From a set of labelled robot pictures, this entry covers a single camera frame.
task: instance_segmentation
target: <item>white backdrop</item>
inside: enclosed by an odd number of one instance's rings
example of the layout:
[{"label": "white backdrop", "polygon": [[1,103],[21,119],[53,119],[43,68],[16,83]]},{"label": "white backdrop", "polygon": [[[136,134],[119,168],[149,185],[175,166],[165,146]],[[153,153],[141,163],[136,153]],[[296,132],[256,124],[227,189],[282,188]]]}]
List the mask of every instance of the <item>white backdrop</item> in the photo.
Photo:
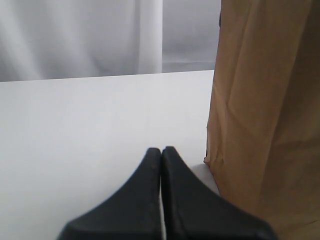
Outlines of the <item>white backdrop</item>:
[{"label": "white backdrop", "polygon": [[220,0],[0,0],[0,82],[213,69]]}]

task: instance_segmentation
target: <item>white tabletop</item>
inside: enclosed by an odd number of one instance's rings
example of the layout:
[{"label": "white tabletop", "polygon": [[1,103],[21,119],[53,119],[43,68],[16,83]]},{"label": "white tabletop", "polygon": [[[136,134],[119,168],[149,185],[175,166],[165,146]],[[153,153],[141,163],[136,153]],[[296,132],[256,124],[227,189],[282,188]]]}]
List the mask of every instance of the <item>white tabletop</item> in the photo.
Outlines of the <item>white tabletop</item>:
[{"label": "white tabletop", "polygon": [[206,154],[213,71],[0,82],[0,239],[53,240],[113,194],[148,147]]}]

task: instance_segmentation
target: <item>black object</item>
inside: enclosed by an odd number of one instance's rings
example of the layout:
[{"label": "black object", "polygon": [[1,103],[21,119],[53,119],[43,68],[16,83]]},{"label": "black object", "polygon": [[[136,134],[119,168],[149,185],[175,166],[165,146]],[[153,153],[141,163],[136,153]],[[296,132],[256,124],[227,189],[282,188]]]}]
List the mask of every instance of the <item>black object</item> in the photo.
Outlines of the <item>black object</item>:
[{"label": "black object", "polygon": [[59,240],[161,240],[161,152],[149,148],[131,178],[113,196],[69,222]]},{"label": "black object", "polygon": [[207,188],[174,147],[162,153],[161,194],[167,240],[277,240],[268,223]]}]

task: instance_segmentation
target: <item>white table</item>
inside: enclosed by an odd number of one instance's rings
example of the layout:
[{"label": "white table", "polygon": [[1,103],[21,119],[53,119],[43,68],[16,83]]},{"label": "white table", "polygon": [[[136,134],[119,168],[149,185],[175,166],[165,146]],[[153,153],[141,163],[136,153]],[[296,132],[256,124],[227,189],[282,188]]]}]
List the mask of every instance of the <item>white table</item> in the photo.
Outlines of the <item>white table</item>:
[{"label": "white table", "polygon": [[175,146],[215,189],[203,164],[213,74],[0,82],[0,239],[54,240],[148,147]]}]

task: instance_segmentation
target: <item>brown paper bag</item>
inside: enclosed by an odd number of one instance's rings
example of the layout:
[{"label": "brown paper bag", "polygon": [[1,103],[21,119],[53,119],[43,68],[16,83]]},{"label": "brown paper bag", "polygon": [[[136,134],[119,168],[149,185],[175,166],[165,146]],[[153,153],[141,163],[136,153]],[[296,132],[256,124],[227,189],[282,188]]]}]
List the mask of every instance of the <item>brown paper bag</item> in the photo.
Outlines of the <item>brown paper bag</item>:
[{"label": "brown paper bag", "polygon": [[205,163],[281,239],[320,239],[320,0],[222,0]]}]

